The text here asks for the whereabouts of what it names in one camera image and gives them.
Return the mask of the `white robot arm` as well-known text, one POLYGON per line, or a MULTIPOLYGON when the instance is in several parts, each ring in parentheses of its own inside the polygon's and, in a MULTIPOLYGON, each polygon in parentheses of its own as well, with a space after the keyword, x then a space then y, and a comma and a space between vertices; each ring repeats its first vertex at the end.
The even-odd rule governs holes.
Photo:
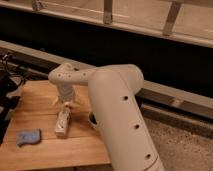
POLYGON ((165 171, 135 95, 143 88, 142 71, 133 64, 76 71, 69 63, 48 75, 59 96, 69 101, 74 85, 86 85, 102 140, 114 171, 165 171))

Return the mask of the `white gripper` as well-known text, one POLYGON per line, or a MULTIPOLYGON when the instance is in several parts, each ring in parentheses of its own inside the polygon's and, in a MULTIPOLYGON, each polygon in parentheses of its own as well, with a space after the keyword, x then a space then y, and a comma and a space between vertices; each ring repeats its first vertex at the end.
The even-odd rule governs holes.
MULTIPOLYGON (((75 91, 71 85, 58 85, 57 90, 59 93, 59 97, 56 97, 53 100, 52 106, 57 105, 60 102, 60 100, 62 102, 68 102, 68 101, 73 100, 75 97, 75 91)), ((76 106, 83 106, 84 103, 80 98, 77 97, 74 99, 74 104, 76 106)))

